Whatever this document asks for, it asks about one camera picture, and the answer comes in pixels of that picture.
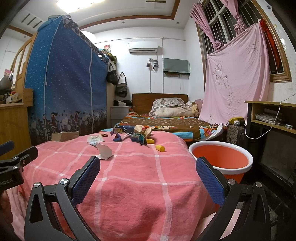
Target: white wall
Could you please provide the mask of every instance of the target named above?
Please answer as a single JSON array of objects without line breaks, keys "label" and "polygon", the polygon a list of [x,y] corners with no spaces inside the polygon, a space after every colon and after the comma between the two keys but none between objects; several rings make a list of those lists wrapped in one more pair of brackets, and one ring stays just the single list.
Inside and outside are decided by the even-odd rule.
[{"label": "white wall", "polygon": [[184,35],[186,39],[187,58],[190,62],[191,74],[189,76],[189,98],[191,101],[203,99],[204,74],[202,66],[202,52],[195,21],[189,18]]},{"label": "white wall", "polygon": [[3,35],[0,39],[0,79],[4,75],[5,69],[10,69],[11,64],[18,50],[25,42]]},{"label": "white wall", "polygon": [[[111,53],[117,57],[117,72],[124,72],[127,78],[129,94],[125,99],[131,99],[133,93],[162,93],[164,78],[164,93],[188,94],[188,76],[163,77],[162,58],[187,60],[184,32],[182,29],[161,27],[121,28],[95,34],[98,48],[111,44]],[[156,53],[129,53],[128,43],[134,41],[152,41],[158,44],[157,72],[146,67],[149,58],[156,59]]]},{"label": "white wall", "polygon": [[[265,11],[270,21],[273,23],[276,32],[278,33],[280,39],[285,41],[283,44],[285,53],[290,66],[292,82],[291,83],[270,83],[268,92],[268,101],[280,102],[296,92],[296,52],[293,45],[285,32],[284,28],[274,16],[272,9],[267,8],[267,2],[264,0],[256,0],[261,8]],[[296,103],[296,95],[286,100],[287,103]]]}]

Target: air conditioner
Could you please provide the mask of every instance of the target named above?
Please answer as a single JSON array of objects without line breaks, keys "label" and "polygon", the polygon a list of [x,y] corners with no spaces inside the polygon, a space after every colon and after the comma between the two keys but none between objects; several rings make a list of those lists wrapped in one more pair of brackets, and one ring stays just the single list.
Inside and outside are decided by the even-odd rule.
[{"label": "air conditioner", "polygon": [[139,53],[139,52],[157,52],[157,42],[131,42],[128,51],[130,53]]}]

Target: wooden headboard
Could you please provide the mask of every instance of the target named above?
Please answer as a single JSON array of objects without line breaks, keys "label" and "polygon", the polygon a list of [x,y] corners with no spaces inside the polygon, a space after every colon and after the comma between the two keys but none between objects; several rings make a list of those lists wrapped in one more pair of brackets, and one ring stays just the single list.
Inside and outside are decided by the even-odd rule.
[{"label": "wooden headboard", "polygon": [[133,110],[139,114],[148,114],[152,108],[153,102],[160,98],[181,98],[184,103],[188,102],[188,95],[181,94],[133,94]]}]

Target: yellow cap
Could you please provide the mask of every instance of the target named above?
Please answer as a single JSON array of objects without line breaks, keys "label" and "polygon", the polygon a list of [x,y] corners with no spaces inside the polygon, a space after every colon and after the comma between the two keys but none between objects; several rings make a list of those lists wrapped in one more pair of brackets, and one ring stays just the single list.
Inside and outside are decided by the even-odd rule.
[{"label": "yellow cap", "polygon": [[154,144],[154,140],[153,139],[146,139],[147,144]]},{"label": "yellow cap", "polygon": [[164,146],[161,146],[161,145],[156,145],[155,148],[161,152],[164,152],[165,151],[165,147]]}]

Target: orange bucket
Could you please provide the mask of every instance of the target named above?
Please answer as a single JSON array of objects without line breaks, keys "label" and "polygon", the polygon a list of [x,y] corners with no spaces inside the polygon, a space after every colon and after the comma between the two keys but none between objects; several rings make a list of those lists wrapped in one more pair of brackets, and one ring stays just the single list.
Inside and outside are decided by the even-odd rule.
[{"label": "orange bucket", "polygon": [[195,159],[204,156],[226,179],[234,179],[237,183],[240,183],[244,173],[249,171],[253,164],[250,152],[226,142],[200,141],[192,144],[189,151]]}]

